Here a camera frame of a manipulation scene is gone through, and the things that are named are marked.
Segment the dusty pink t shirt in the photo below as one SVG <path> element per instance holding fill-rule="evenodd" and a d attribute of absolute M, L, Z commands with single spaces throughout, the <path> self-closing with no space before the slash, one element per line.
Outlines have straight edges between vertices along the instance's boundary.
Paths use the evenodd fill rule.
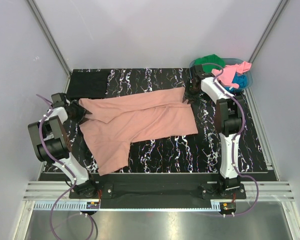
<path fill-rule="evenodd" d="M 197 134 L 192 107 L 183 103 L 184 93 L 184 87 L 177 87 L 104 99 L 81 98 L 79 104 L 92 114 L 79 127 L 99 175 L 128 166 L 132 143 Z"/>

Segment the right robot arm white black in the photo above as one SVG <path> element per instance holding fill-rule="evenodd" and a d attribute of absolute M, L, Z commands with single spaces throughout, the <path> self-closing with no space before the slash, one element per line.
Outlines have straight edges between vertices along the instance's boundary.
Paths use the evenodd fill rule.
<path fill-rule="evenodd" d="M 201 92 L 215 104 L 214 127 L 221 141 L 221 161 L 218 181 L 211 195 L 233 198 L 240 193 L 241 178 L 238 174 L 239 141 L 245 126 L 242 98 L 228 92 L 217 80 L 224 73 L 216 63 L 189 66 L 190 80 L 186 83 L 184 97 L 193 101 Z"/>

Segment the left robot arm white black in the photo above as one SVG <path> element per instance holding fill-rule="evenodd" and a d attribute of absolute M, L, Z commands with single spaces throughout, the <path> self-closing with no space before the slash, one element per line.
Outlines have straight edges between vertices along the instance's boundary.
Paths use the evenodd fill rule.
<path fill-rule="evenodd" d="M 98 186 L 89 171 L 72 154 L 72 145 L 63 126 L 67 120 L 84 123 L 88 111 L 77 101 L 69 100 L 65 93 L 55 93 L 51 100 L 42 99 L 49 109 L 43 119 L 28 125 L 27 129 L 34 153 L 40 162 L 60 169 L 70 180 L 71 190 L 80 196 L 93 198 Z"/>

